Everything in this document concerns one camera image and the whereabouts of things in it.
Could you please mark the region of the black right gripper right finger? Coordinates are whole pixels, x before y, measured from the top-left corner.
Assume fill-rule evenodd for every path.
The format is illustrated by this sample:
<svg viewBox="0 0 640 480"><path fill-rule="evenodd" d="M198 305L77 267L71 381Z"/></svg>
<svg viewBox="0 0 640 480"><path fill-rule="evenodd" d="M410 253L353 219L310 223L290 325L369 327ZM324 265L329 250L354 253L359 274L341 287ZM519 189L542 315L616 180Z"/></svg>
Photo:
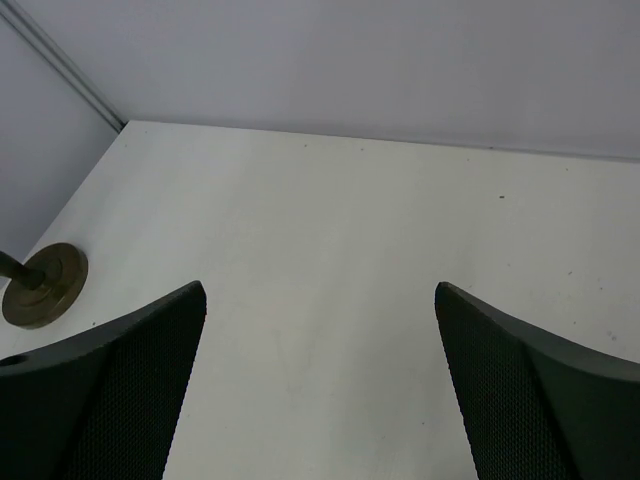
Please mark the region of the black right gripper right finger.
<svg viewBox="0 0 640 480"><path fill-rule="evenodd" d="M480 479L636 479L639 366L441 282L435 313Z"/></svg>

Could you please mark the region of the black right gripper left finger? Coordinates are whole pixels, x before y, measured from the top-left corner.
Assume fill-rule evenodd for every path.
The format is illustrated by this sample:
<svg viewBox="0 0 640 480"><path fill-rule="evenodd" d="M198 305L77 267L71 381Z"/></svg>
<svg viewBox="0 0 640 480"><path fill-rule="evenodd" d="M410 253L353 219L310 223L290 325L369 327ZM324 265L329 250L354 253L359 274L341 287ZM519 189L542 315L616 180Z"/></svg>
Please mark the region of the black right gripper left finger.
<svg viewBox="0 0 640 480"><path fill-rule="evenodd" d="M206 318L193 281L1 361L4 479L160 479Z"/></svg>

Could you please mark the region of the mannequin head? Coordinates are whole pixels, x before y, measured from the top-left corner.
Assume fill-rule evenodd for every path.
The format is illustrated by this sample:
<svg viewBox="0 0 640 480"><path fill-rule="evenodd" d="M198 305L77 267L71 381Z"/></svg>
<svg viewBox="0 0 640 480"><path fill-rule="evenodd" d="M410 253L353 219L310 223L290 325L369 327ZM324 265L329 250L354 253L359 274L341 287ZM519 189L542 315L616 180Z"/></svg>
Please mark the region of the mannequin head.
<svg viewBox="0 0 640 480"><path fill-rule="evenodd" d="M60 318L79 297L89 273L85 253L70 243L49 245L25 263L1 254L1 276L9 283L2 315L11 325L33 330Z"/></svg>

